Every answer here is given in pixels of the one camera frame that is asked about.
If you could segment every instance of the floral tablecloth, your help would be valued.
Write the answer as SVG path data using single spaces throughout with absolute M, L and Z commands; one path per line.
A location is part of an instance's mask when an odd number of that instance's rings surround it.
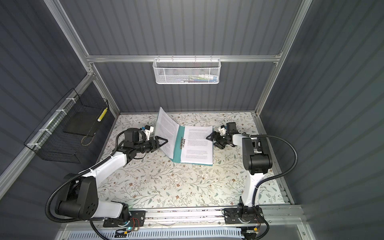
M 239 132 L 257 134 L 251 113 L 169 114 L 184 126 L 213 126 L 236 122 Z M 102 159 L 114 148 L 117 134 L 127 128 L 155 126 L 157 114 L 120 115 Z M 126 202 L 130 207 L 202 207 L 236 205 L 244 190 L 246 171 L 240 147 L 214 147 L 213 166 L 173 163 L 161 150 L 132 160 L 110 175 L 98 188 L 101 200 Z M 275 180 L 261 185 L 260 204 L 283 204 Z

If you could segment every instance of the white mesh basket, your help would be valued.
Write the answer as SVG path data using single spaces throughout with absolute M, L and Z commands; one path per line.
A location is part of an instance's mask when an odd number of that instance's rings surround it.
M 208 61 L 153 61 L 158 84 L 217 84 L 221 62 Z

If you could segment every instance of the yellow connector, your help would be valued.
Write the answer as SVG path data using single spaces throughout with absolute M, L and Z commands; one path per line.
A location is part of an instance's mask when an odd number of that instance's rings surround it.
M 107 113 L 107 110 L 108 108 L 105 108 L 104 111 L 102 112 L 102 114 L 99 116 L 99 118 L 97 119 L 98 122 L 101 122 L 101 120 L 103 119 L 103 117 L 105 116 L 105 114 Z

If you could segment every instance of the paper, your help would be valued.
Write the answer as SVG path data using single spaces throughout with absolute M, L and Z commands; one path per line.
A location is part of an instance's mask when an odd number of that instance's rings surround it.
M 170 158 L 173 159 L 173 152 L 175 149 L 176 136 L 179 130 L 179 126 L 172 118 L 170 118 L 163 108 L 160 108 L 159 115 L 157 117 L 155 135 L 165 138 L 168 143 L 162 146 L 160 149 Z
M 212 126 L 186 126 L 185 144 L 181 150 L 181 162 L 195 164 L 213 164 L 213 142 L 206 139 L 212 133 Z

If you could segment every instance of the black mounting plate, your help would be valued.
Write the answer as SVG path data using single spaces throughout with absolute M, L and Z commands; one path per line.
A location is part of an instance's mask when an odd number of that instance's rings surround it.
M 129 211 L 130 215 L 139 220 L 139 227 L 144 226 L 145 211 Z M 104 220 L 103 227 L 119 227 L 122 222 L 114 218 L 108 218 Z M 133 221 L 131 221 L 126 227 L 133 227 Z
M 234 208 L 227 208 L 227 209 L 223 209 L 223 211 L 228 214 L 228 217 L 225 217 L 225 224 L 242 224 L 242 223 L 263 223 L 264 221 L 259 218 L 253 211 L 252 208 L 248 208 L 249 210 L 245 210 L 244 214 L 243 214 L 243 219 L 245 219 L 246 221 L 243 220 L 243 222 L 240 221 L 238 215 L 237 215 L 237 211 L 236 209 Z M 263 214 L 263 211 L 262 209 L 259 207 L 258 208 L 258 212 L 262 215 Z

